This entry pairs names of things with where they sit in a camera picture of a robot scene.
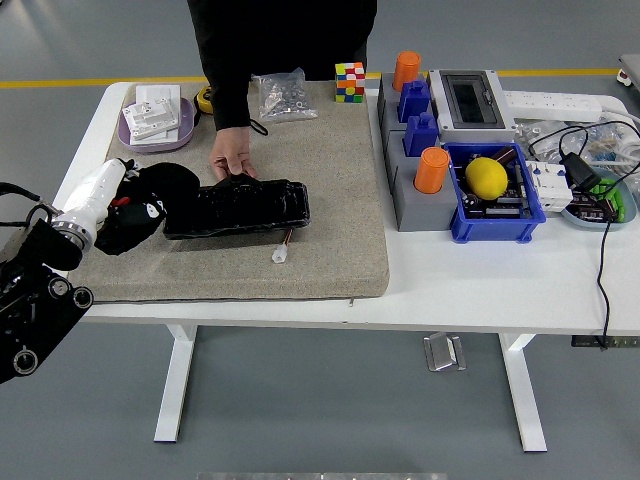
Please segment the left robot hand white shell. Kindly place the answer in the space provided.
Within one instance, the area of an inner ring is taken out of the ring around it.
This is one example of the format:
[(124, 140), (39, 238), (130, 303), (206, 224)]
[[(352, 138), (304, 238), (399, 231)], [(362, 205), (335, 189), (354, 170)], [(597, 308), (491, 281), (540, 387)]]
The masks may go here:
[(86, 176), (72, 191), (54, 229), (83, 237), (153, 233), (166, 218), (164, 202), (143, 183), (143, 170), (115, 158)]

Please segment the person's right hand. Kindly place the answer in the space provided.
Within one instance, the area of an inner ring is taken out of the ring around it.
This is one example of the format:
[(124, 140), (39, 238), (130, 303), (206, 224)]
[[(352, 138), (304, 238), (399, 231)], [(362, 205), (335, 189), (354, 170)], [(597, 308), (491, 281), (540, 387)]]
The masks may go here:
[(256, 178), (250, 157), (250, 128), (232, 127), (217, 131), (209, 164), (219, 181), (239, 174)]

